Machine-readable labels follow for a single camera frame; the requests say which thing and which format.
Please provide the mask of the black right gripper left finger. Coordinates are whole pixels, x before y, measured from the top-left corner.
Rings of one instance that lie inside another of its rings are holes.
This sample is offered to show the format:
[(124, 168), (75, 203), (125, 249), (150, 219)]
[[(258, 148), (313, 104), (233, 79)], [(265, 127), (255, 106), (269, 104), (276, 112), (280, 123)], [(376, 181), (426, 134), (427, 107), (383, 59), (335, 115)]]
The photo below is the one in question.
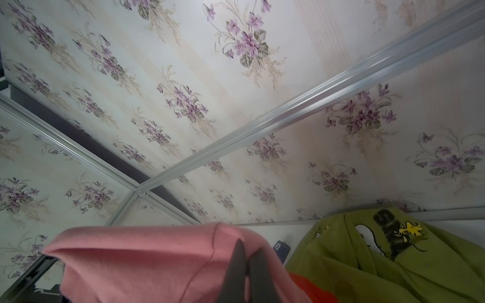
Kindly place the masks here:
[(242, 240), (236, 241), (216, 303), (246, 302), (247, 257)]

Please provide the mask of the pink cloth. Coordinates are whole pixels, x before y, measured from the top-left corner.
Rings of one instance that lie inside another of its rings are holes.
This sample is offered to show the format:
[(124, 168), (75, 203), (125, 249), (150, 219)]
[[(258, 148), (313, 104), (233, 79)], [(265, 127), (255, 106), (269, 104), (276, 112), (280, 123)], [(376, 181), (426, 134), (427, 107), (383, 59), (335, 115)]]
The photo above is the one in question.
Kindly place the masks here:
[(263, 237), (224, 223), (77, 227), (43, 252), (64, 263), (60, 289), (73, 302), (215, 302), (237, 241), (265, 253), (282, 302), (309, 302)]

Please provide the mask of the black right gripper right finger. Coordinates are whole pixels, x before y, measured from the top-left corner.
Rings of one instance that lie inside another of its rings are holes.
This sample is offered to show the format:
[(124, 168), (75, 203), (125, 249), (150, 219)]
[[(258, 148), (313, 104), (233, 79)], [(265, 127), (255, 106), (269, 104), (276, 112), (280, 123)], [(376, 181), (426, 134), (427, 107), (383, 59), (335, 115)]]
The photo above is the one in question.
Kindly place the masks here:
[(281, 303), (264, 250), (251, 255), (248, 263), (251, 303)]

